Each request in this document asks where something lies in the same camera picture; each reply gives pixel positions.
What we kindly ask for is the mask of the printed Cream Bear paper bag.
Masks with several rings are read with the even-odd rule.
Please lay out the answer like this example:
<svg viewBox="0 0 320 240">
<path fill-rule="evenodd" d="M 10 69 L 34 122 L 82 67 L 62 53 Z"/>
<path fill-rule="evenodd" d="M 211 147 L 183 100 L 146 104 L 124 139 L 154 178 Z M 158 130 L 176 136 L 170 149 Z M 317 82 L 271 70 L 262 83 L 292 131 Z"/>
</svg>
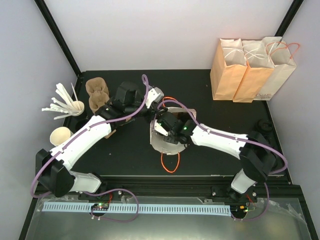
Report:
<svg viewBox="0 0 320 240">
<path fill-rule="evenodd" d="M 189 120 L 191 117 L 197 116 L 197 111 L 195 109 L 184 109 L 181 107 L 166 106 L 169 101 L 175 101 L 173 97 L 165 96 L 162 98 L 162 102 L 156 107 L 158 113 L 152 119 L 150 123 L 150 144 L 151 146 L 160 153 L 160 162 L 164 170 L 170 174 L 177 171 L 180 160 L 181 152 L 184 151 L 188 145 L 171 144 L 163 140 L 164 136 L 157 133 L 154 129 L 154 120 L 157 120 L 161 126 L 169 133 L 170 131 L 177 132 L 182 127 L 188 127 L 190 125 Z M 164 156 L 177 156 L 177 163 L 173 170 L 168 169 L 164 163 Z"/>
</svg>

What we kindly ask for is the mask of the stack of white paper cups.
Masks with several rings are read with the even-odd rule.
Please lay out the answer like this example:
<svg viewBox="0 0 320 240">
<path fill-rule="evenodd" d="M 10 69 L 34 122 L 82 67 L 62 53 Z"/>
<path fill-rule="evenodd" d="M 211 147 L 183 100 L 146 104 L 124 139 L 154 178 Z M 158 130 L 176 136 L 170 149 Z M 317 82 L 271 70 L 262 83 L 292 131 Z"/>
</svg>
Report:
<svg viewBox="0 0 320 240">
<path fill-rule="evenodd" d="M 69 128 L 61 126 L 52 131 L 49 141 L 52 145 L 59 146 L 72 136 L 73 132 Z"/>
</svg>

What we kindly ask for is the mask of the black paper cup stack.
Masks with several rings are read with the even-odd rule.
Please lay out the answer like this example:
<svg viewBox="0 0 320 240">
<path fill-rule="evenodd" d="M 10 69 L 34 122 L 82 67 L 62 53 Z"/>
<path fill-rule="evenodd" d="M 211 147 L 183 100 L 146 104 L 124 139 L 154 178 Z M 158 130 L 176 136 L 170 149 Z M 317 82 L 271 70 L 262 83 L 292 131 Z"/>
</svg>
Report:
<svg viewBox="0 0 320 240">
<path fill-rule="evenodd" d="M 75 131 L 79 131 L 83 126 L 88 123 L 88 119 L 81 119 L 75 124 Z"/>
</svg>

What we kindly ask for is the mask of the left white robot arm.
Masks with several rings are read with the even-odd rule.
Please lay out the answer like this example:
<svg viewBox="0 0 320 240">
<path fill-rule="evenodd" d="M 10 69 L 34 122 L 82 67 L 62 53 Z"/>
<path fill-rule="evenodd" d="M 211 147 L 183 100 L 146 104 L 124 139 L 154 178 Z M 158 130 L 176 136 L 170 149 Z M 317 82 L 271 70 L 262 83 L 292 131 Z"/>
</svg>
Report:
<svg viewBox="0 0 320 240">
<path fill-rule="evenodd" d="M 146 75 L 142 81 L 145 94 L 141 94 L 134 83 L 123 82 L 115 96 L 101 106 L 80 130 L 62 144 L 49 151 L 41 149 L 36 154 L 36 175 L 30 187 L 32 196 L 37 183 L 58 198 L 69 192 L 88 193 L 97 200 L 107 195 L 107 186 L 96 174 L 75 172 L 72 168 L 86 151 L 118 126 L 137 117 L 149 120 L 156 114 L 164 94 L 158 87 L 149 85 Z"/>
</svg>

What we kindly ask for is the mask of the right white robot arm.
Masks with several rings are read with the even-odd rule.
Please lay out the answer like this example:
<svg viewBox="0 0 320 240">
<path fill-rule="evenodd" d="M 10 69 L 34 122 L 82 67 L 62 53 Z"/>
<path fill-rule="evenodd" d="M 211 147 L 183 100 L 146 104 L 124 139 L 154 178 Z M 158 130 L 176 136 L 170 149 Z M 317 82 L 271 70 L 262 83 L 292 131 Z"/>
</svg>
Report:
<svg viewBox="0 0 320 240">
<path fill-rule="evenodd" d="M 234 202 L 254 184 L 266 182 L 276 163 L 273 149 L 260 133 L 235 134 L 210 128 L 187 112 L 163 112 L 156 117 L 154 130 L 168 137 L 169 144 L 208 147 L 238 159 L 241 169 L 227 189 L 228 198 Z"/>
</svg>

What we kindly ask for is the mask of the black coffee lid back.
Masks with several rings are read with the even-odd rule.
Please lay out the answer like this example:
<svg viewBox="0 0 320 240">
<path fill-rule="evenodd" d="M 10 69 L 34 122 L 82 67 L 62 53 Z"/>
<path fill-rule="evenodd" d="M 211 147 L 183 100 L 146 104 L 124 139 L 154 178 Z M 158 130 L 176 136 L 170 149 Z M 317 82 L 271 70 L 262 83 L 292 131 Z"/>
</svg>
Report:
<svg viewBox="0 0 320 240">
<path fill-rule="evenodd" d="M 270 120 L 260 119 L 257 124 L 257 129 L 261 132 L 269 133 L 274 129 L 273 122 Z"/>
</svg>

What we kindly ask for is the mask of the back-left pulp cup carrier stack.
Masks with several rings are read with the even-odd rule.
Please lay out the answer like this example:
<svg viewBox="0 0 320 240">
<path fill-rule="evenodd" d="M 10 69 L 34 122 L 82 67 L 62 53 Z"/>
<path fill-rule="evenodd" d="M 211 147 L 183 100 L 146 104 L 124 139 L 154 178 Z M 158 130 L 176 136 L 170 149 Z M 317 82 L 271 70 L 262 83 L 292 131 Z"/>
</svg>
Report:
<svg viewBox="0 0 320 240">
<path fill-rule="evenodd" d="M 102 77 L 89 79 L 85 84 L 85 89 L 89 95 L 88 103 L 93 113 L 110 100 L 109 88 Z"/>
</svg>

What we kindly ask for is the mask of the left orange paper bag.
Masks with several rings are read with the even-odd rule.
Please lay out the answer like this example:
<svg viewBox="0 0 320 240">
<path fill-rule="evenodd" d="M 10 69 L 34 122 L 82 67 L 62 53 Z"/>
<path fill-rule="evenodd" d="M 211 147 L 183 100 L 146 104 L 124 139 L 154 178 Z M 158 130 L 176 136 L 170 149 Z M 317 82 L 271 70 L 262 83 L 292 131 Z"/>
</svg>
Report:
<svg viewBox="0 0 320 240">
<path fill-rule="evenodd" d="M 220 39 L 210 70 L 212 98 L 231 101 L 247 70 L 242 40 Z"/>
</svg>

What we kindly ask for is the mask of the orange paper bag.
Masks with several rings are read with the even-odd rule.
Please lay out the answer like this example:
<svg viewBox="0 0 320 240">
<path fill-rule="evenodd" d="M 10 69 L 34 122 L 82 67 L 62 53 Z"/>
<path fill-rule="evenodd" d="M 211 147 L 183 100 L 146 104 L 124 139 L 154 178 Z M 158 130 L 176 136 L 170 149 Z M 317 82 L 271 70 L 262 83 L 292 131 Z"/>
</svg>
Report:
<svg viewBox="0 0 320 240">
<path fill-rule="evenodd" d="M 273 73 L 275 66 L 263 41 L 243 40 L 242 46 L 247 68 L 232 101 L 251 103 Z"/>
<path fill-rule="evenodd" d="M 247 70 L 242 40 L 220 39 L 210 70 L 212 98 L 231 101 Z"/>
</svg>

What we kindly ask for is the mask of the middle orange paper bag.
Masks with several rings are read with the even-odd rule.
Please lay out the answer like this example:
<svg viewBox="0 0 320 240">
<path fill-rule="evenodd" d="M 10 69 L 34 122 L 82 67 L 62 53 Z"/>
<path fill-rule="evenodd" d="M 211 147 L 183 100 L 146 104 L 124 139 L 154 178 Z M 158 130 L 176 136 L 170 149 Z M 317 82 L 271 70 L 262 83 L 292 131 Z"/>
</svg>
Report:
<svg viewBox="0 0 320 240">
<path fill-rule="evenodd" d="M 247 68 L 232 101 L 251 103 L 273 73 L 275 66 L 263 41 L 243 40 L 242 46 Z"/>
</svg>

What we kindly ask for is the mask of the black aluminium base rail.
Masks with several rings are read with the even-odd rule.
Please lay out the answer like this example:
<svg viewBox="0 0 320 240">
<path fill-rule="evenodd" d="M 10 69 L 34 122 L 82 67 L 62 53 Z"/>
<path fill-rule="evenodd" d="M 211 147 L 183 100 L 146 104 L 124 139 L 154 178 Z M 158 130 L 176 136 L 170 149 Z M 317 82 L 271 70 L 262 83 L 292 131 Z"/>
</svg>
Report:
<svg viewBox="0 0 320 240">
<path fill-rule="evenodd" d="M 232 193 L 230 176 L 105 176 L 89 200 L 107 200 L 112 191 L 114 200 L 130 193 L 138 197 L 199 197 L 223 203 L 243 203 L 257 198 L 297 198 L 303 200 L 299 185 L 292 184 L 285 176 L 271 176 L 266 184 L 256 183 L 246 193 Z"/>
</svg>

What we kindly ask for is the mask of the left black frame post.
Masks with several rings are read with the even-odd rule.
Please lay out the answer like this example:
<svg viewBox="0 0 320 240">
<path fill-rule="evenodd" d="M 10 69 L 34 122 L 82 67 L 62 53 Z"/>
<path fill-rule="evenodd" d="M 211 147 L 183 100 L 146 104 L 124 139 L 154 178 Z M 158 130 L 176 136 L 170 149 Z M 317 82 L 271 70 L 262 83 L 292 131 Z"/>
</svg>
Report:
<svg viewBox="0 0 320 240">
<path fill-rule="evenodd" d="M 54 17 L 52 16 L 46 2 L 44 0 L 34 0 L 36 6 L 40 10 L 45 22 L 47 23 L 48 27 L 50 28 L 54 38 L 56 39 L 58 45 L 60 46 L 64 56 L 66 57 L 70 67 L 72 68 L 75 75 L 78 77 L 82 72 L 68 47 L 67 42 L 65 41 Z"/>
</svg>

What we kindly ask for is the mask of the black frame post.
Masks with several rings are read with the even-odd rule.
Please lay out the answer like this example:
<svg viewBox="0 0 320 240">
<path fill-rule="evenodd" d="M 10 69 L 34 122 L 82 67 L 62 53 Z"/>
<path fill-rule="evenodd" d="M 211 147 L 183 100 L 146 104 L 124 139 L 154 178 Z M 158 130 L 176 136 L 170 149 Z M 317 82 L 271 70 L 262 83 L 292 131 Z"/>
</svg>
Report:
<svg viewBox="0 0 320 240">
<path fill-rule="evenodd" d="M 64 56 L 66 57 L 70 67 L 72 68 L 75 75 L 78 77 L 82 72 L 68 47 L 67 42 L 65 41 L 54 17 L 52 16 L 46 2 L 44 0 L 34 0 L 36 6 L 40 10 L 45 22 L 47 23 L 48 27 L 50 28 L 54 38 L 56 39 L 58 45 L 60 46 Z"/>
<path fill-rule="evenodd" d="M 294 17 L 296 16 L 297 12 L 299 11 L 301 5 L 303 4 L 304 0 L 293 0 L 289 9 L 287 10 L 284 18 L 282 19 L 277 31 L 275 32 L 275 37 L 283 37 L 286 33 L 288 27 L 290 26 L 291 22 L 293 21 Z"/>
</svg>

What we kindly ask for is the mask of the right black frame post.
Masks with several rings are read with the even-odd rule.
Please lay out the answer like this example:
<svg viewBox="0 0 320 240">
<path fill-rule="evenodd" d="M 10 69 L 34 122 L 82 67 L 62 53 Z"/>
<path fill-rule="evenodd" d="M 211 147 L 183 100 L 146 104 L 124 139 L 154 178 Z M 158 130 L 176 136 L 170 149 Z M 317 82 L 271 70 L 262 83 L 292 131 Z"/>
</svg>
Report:
<svg viewBox="0 0 320 240">
<path fill-rule="evenodd" d="M 296 16 L 297 12 L 299 11 L 301 5 L 303 4 L 304 0 L 293 0 L 289 9 L 287 10 L 284 18 L 282 19 L 277 31 L 275 32 L 275 37 L 283 37 L 286 33 L 288 27 L 290 26 L 291 22 L 293 21 L 294 17 Z"/>
</svg>

